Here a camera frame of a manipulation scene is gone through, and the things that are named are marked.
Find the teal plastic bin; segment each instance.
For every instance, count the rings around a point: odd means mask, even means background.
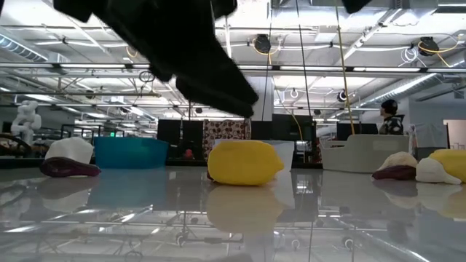
[[[146,169],[165,166],[168,143],[153,138],[94,138],[99,168]]]

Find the black cloth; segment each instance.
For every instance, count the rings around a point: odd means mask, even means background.
[[[388,116],[384,119],[384,124],[380,127],[380,135],[403,135],[403,119],[404,115]]]

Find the person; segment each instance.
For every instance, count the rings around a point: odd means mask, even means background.
[[[403,135],[404,115],[397,115],[398,103],[389,99],[382,103],[380,115],[384,117],[384,124],[380,127],[380,135]]]

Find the ceiling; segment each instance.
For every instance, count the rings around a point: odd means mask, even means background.
[[[99,45],[105,47],[103,52],[95,43],[89,40],[76,26],[64,15],[56,12],[45,2],[48,0],[6,0],[4,10],[0,17],[0,25],[8,30],[17,39],[24,41],[28,46],[43,53],[56,52],[66,57],[72,63],[146,63],[146,59],[127,49],[126,44],[104,23],[92,16],[88,23],[76,22],[84,31],[96,40]],[[301,19],[298,20],[296,13],[287,9],[287,12],[274,9],[272,19],[267,19],[267,0],[239,1],[239,9],[228,18],[230,44],[232,48],[232,59],[239,65],[267,65],[267,55],[257,53],[252,46],[248,46],[258,33],[268,33],[272,27],[271,42],[272,52],[270,60],[272,65],[287,66],[339,66],[340,51],[339,37],[336,33],[335,12],[315,13],[310,7],[303,9]],[[458,35],[466,26],[465,14],[428,12],[422,17],[410,17],[403,15],[397,20],[385,23],[375,33],[371,32],[377,25],[377,20],[382,19],[383,12],[368,9],[365,14],[348,16],[344,10],[341,12],[341,43],[344,52],[348,52],[352,44],[361,36],[366,36],[363,43],[355,52],[349,54],[345,59],[346,66],[385,66],[385,67],[409,67],[426,66],[439,63],[438,56],[424,57],[403,62],[406,48],[411,44],[417,44],[421,36],[431,36],[439,44],[440,48],[455,46]],[[299,34],[299,21],[301,21],[301,32]],[[216,36],[225,46],[227,51],[226,21],[216,21]],[[160,41],[170,41],[161,36]],[[326,47],[333,42],[334,47]],[[456,49],[443,53],[443,58],[461,52],[465,47],[462,41]],[[17,55],[12,55],[5,50],[0,50],[3,62],[25,62]],[[18,71],[32,76],[31,71]],[[278,94],[286,106],[307,105],[305,86],[309,88],[309,102],[311,106],[342,106],[336,99],[336,94],[344,89],[343,77],[335,76],[273,76]],[[50,86],[57,86],[58,79],[51,77],[38,77],[36,80]],[[74,78],[62,78],[64,84],[69,84]],[[374,94],[386,87],[396,78],[387,77],[348,77],[348,92],[352,101],[358,101]],[[137,103],[143,104],[184,104],[186,101],[180,98],[180,94],[158,82],[150,85],[154,91],[159,92],[162,97],[138,98]],[[134,92],[143,86],[143,82],[128,78],[86,78],[80,79],[77,84],[70,84],[69,90],[81,92],[82,90],[100,90],[105,92]],[[299,96],[294,98],[291,92],[297,92]],[[275,103],[278,102],[278,94],[275,93]],[[76,98],[82,103],[91,101],[83,97]],[[126,97],[128,103],[134,103],[136,97]],[[179,116],[173,109],[151,109],[147,111],[155,117]],[[213,109],[204,110],[201,116],[228,116]]]

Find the wall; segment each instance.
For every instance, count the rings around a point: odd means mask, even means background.
[[[437,104],[411,101],[411,122],[443,124],[443,120],[466,120],[466,105],[455,105],[450,103]]]
[[[62,124],[74,124],[74,115],[65,111],[51,111],[50,108],[39,107],[37,113],[42,118],[42,127],[59,130]],[[16,108],[0,108],[0,131],[3,122],[13,122],[16,115]]]
[[[449,126],[450,145],[455,149],[465,149],[466,145],[466,121],[465,120],[445,120],[444,124]]]

